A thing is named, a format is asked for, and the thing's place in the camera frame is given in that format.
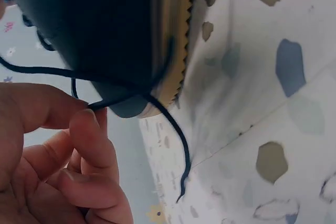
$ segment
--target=shoelace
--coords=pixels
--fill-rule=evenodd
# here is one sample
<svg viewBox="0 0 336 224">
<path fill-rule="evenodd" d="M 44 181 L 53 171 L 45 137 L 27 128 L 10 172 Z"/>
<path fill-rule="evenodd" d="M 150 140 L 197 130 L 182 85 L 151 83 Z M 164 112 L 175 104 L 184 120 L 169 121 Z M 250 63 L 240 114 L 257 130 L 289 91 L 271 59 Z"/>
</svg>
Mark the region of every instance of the shoelace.
<svg viewBox="0 0 336 224">
<path fill-rule="evenodd" d="M 174 120 L 174 118 L 170 115 L 169 111 L 162 105 L 160 101 L 158 101 L 155 97 L 153 97 L 150 93 L 154 87 L 156 87 L 162 78 L 165 76 L 165 74 L 168 72 L 169 65 L 173 60 L 173 55 L 174 55 L 174 44 L 175 44 L 175 39 L 172 37 L 169 40 L 168 47 L 167 47 L 167 52 L 166 52 L 166 58 L 165 62 L 163 64 L 163 67 L 161 70 L 154 76 L 152 82 L 146 86 L 146 87 L 137 87 L 136 84 L 122 80 L 118 77 L 106 77 L 103 75 L 99 74 L 91 74 L 87 72 L 77 72 L 73 70 L 68 70 L 68 69 L 60 69 L 60 68 L 53 68 L 53 67 L 23 67 L 23 66 L 17 66 L 9 63 L 6 61 L 1 55 L 0 55 L 0 64 L 2 64 L 5 68 L 17 72 L 17 73 L 25 73 L 25 74 L 50 74 L 50 75 L 55 75 L 55 76 L 63 76 L 63 77 L 68 77 L 71 78 L 71 92 L 72 96 L 75 98 L 78 98 L 77 95 L 77 89 L 76 89 L 76 79 L 79 80 L 86 80 L 86 81 L 93 81 L 93 82 L 103 82 L 103 83 L 109 83 L 114 86 L 120 86 L 128 89 L 131 91 L 129 94 L 124 95 L 123 97 L 120 97 L 115 100 L 108 100 L 108 101 L 99 101 L 92 103 L 88 105 L 88 108 L 96 111 L 105 107 L 109 107 L 111 105 L 123 102 L 127 99 L 130 99 L 131 97 L 135 95 L 140 95 L 144 99 L 146 99 L 149 103 L 151 103 L 154 107 L 156 107 L 165 117 L 166 119 L 170 122 L 170 124 L 173 126 L 173 128 L 176 130 L 177 134 L 179 135 L 183 149 L 184 149 L 184 156 L 185 156 L 185 170 L 182 174 L 181 177 L 181 193 L 176 201 L 181 199 L 183 195 L 185 195 L 185 183 L 186 179 L 188 178 L 188 175 L 191 170 L 191 160 L 190 160 L 190 153 L 189 153 L 189 148 L 188 148 L 188 143 L 185 138 L 185 135 L 183 134 L 182 129 L 178 125 L 178 123 Z"/>
</svg>

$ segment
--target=shoe sole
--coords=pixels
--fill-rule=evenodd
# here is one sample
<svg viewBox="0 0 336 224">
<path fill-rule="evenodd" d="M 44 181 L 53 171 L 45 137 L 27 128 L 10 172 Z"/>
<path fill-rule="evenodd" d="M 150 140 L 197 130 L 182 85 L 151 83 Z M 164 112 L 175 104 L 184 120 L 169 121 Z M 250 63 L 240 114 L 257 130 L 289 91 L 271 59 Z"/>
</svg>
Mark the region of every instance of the shoe sole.
<svg viewBox="0 0 336 224">
<path fill-rule="evenodd" d="M 167 41 L 170 36 L 176 38 L 174 62 L 170 71 L 166 74 L 161 84 L 152 94 L 168 108 L 178 95 L 184 79 L 185 60 L 188 55 L 186 46 L 188 44 L 189 19 L 191 16 L 192 0 L 163 0 L 162 10 L 162 32 L 163 50 L 165 56 Z M 139 115 L 140 118 L 148 118 L 160 114 L 159 110 L 148 105 Z"/>
</svg>

